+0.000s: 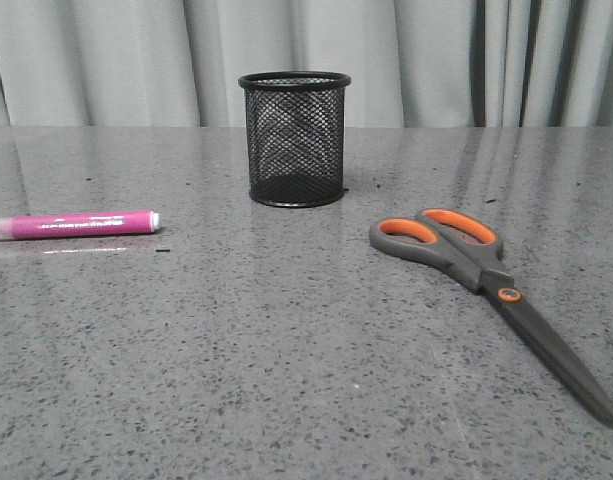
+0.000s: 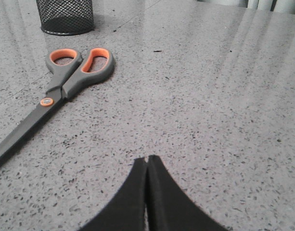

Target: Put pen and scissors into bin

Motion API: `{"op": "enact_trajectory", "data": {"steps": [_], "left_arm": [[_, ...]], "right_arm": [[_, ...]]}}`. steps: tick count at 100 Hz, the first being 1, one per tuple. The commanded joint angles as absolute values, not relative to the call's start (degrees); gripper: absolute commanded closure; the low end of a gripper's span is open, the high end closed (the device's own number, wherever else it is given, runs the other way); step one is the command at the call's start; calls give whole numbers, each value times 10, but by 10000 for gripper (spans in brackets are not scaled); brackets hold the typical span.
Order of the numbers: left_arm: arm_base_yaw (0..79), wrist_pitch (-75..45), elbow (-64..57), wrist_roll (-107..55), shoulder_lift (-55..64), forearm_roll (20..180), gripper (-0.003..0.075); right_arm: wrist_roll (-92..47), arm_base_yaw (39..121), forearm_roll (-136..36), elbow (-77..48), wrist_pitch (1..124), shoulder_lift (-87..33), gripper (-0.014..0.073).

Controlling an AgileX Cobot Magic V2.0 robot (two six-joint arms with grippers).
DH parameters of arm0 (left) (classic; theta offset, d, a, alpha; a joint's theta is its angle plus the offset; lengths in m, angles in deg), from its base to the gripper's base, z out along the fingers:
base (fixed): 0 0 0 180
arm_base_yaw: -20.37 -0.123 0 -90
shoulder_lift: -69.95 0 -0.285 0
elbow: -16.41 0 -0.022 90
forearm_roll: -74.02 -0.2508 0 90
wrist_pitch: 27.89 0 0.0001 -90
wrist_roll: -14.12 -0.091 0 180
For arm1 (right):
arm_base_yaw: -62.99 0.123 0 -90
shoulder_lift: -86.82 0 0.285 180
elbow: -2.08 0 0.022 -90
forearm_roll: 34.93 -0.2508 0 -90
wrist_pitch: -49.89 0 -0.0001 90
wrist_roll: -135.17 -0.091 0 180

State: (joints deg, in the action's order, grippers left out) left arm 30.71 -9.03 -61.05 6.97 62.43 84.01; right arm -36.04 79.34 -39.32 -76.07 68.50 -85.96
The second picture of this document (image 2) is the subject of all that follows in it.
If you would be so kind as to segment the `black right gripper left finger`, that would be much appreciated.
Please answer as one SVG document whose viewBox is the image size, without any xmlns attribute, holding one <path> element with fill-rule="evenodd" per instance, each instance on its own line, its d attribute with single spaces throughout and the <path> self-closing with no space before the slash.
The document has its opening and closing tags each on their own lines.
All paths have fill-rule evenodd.
<svg viewBox="0 0 295 231">
<path fill-rule="evenodd" d="M 147 163 L 137 158 L 111 201 L 82 231 L 143 231 L 145 229 L 145 183 Z"/>
</svg>

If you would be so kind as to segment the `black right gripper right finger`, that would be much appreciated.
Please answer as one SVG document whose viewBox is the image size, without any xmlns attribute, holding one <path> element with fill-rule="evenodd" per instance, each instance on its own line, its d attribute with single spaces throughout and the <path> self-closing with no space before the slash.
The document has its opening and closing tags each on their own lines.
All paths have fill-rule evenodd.
<svg viewBox="0 0 295 231">
<path fill-rule="evenodd" d="M 149 156 L 147 212 L 151 231 L 226 231 L 182 191 L 157 155 Z"/>
</svg>

